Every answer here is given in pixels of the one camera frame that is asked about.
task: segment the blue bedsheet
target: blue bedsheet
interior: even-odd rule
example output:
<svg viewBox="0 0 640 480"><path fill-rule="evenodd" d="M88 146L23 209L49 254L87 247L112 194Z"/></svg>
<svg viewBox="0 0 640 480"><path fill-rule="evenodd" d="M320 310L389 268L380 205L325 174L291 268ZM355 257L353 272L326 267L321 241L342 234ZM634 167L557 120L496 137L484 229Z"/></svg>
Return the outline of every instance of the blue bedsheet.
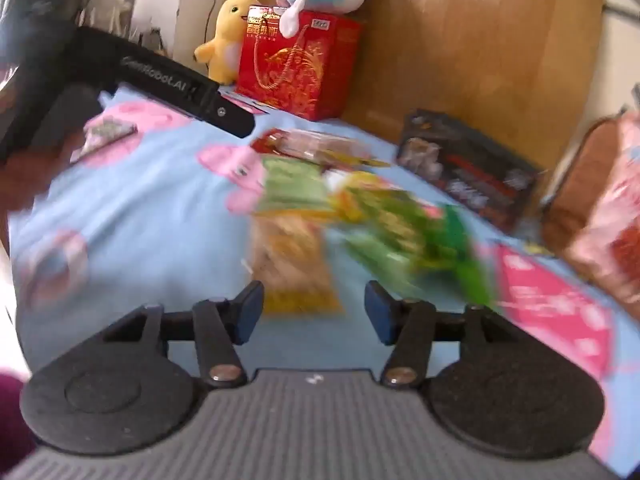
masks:
<svg viewBox="0 0 640 480"><path fill-rule="evenodd" d="M138 95L121 89L109 106L139 101ZM135 108L129 110L133 115ZM228 197L238 186L202 164L203 150L247 145L272 127L297 127L364 139L374 156L393 158L394 146L339 121L311 124L265 110L256 117L254 135L237 139L156 108L155 118L144 119L140 134L69 169L31 211L11 218L17 327L32 370L142 304L185 310L206 298L233 297L246 285L242 259L248 251L249 221L228 209ZM450 202L397 166L378 173L420 198ZM515 243L472 214L466 220L478 240ZM379 373L390 349L378 342L364 313L364 286L372 276L341 250L339 237L329 232L328 258L346 314L261 319L251 341L238 349L250 374L263 367L370 368ZM550 265L570 275L563 265ZM588 292L612 310L615 323L616 366L603 382L610 428L598 454L626 476L640 462L640 333L615 303ZM463 307L462 297L437 279L425 298L443 310ZM192 344L172 344L170 357L197 374ZM456 344L437 344L430 374L457 357Z"/></svg>

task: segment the wooden wall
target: wooden wall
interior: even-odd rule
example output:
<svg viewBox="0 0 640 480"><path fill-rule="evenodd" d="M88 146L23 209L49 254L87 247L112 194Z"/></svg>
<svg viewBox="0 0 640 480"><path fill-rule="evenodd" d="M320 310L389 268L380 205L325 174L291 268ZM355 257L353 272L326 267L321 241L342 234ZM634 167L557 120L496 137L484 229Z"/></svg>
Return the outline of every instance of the wooden wall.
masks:
<svg viewBox="0 0 640 480"><path fill-rule="evenodd" d="M440 110L554 168L590 90L602 3L367 0L343 119L397 142L409 110Z"/></svg>

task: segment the gift bag handle rope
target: gift bag handle rope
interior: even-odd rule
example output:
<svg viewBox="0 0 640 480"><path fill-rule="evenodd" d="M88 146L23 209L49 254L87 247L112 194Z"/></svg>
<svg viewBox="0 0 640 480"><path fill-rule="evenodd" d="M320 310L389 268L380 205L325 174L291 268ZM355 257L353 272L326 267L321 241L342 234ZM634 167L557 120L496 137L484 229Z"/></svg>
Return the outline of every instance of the gift bag handle rope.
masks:
<svg viewBox="0 0 640 480"><path fill-rule="evenodd" d="M262 17L262 21L260 22L260 30L258 31L258 36L256 36L255 42L254 42L255 79L258 82L258 85L260 85L264 90L273 90L273 89L276 89L280 85L280 83L282 83L282 81L284 80L284 76L289 71L291 62L293 61L293 55L296 53L297 50L300 50L300 44L302 44L302 39L304 38L305 32L309 28L309 26L305 25L302 28L302 31L300 32L296 40L296 43L293 45L293 47L291 47L291 50L289 51L289 55L287 56L287 61L284 63L284 68L282 69L282 72L280 73L276 81L270 84L266 84L262 82L262 79L260 78L260 73L258 72L258 38L260 38L260 33L262 32L263 25L266 26L267 33L268 33L269 23L267 22L267 19L265 17Z"/></svg>

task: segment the orange snack package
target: orange snack package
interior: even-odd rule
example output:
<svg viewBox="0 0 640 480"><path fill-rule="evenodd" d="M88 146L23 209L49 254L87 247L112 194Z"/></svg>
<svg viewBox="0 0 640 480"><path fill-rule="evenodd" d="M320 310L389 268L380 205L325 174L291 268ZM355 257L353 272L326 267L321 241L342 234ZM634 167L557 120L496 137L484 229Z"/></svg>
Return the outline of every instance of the orange snack package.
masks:
<svg viewBox="0 0 640 480"><path fill-rule="evenodd" d="M254 217L250 243L251 279L264 285L264 314L342 312L319 224L294 215Z"/></svg>

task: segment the gray textured plate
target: gray textured plate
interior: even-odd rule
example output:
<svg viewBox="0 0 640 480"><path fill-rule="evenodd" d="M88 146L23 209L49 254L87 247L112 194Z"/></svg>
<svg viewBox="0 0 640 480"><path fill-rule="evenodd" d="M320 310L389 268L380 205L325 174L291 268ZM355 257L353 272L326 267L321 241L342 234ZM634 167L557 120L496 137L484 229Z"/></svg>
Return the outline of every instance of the gray textured plate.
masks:
<svg viewBox="0 0 640 480"><path fill-rule="evenodd" d="M541 462L483 454L412 392L367 371L264 370L209 394L179 433L118 458L41 449L8 480L614 480L586 452Z"/></svg>

